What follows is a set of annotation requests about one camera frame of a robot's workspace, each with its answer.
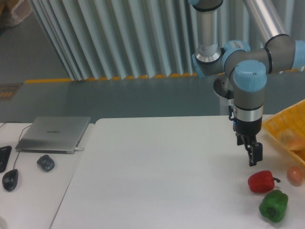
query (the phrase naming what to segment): cardboard box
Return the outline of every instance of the cardboard box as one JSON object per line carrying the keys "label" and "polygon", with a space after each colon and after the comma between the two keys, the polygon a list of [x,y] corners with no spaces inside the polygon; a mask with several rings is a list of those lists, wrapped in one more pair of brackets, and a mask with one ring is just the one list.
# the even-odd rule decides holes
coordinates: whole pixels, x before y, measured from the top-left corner
{"label": "cardboard box", "polygon": [[0,0],[0,27],[12,27],[32,13],[28,0]]}

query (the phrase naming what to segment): green bell pepper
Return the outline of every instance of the green bell pepper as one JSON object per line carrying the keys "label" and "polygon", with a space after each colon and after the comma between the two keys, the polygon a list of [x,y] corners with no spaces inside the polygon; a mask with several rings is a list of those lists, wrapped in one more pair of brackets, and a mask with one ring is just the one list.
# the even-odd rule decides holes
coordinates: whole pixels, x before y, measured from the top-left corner
{"label": "green bell pepper", "polygon": [[259,211],[264,217],[270,219],[274,223],[278,223],[285,216],[287,203],[288,196],[276,189],[265,196],[259,205]]}

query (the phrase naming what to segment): floor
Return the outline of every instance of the floor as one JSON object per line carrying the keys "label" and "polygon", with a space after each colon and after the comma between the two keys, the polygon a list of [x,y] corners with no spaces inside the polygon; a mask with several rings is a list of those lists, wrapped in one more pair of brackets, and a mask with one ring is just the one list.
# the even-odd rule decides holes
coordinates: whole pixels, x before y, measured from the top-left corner
{"label": "floor", "polygon": [[[0,83],[68,78],[43,30],[30,15],[0,31]],[[31,123],[37,116],[100,118],[222,115],[213,91],[216,76],[87,82],[24,83],[0,101],[0,122]],[[305,98],[305,72],[268,76],[264,114],[275,114]]]}

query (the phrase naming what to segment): computer mouse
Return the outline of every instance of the computer mouse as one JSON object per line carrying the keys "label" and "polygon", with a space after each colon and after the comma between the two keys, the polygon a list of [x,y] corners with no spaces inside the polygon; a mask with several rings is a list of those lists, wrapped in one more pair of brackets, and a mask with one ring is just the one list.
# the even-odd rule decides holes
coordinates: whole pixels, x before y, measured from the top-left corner
{"label": "computer mouse", "polygon": [[41,156],[38,159],[37,164],[40,165],[40,167],[46,172],[51,171],[55,167],[55,162],[47,154]]}
{"label": "computer mouse", "polygon": [[4,174],[2,178],[2,185],[5,190],[11,192],[15,189],[18,182],[18,169],[13,169]]}

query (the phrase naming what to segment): silver laptop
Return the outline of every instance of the silver laptop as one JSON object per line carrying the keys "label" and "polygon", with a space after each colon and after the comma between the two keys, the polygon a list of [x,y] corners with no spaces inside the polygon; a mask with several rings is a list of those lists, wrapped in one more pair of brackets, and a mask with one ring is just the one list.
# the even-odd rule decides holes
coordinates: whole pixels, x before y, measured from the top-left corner
{"label": "silver laptop", "polygon": [[89,122],[90,117],[37,117],[16,150],[73,154]]}

